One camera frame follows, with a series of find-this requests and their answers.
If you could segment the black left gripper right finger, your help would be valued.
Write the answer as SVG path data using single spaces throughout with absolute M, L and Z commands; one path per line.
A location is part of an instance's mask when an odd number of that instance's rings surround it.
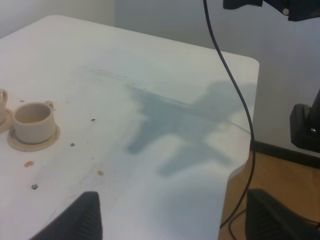
M 318 240 L 320 231 L 261 189 L 247 193 L 245 235 L 248 240 Z

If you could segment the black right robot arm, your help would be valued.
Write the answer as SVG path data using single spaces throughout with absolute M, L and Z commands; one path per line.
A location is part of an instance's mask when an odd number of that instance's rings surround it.
M 320 17 L 320 0 L 224 0 L 223 8 L 236 10 L 244 6 L 262 7 L 263 3 L 287 16 L 291 22 Z

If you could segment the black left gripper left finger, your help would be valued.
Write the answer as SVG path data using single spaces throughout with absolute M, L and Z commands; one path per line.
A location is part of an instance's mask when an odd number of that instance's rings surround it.
M 100 197 L 96 191 L 81 194 L 33 240 L 101 240 L 103 226 Z

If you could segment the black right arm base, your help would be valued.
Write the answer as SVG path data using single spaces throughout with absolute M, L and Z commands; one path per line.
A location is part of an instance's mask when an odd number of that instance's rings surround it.
M 294 105 L 289 117 L 290 139 L 296 147 L 320 152 L 320 91 L 313 104 Z

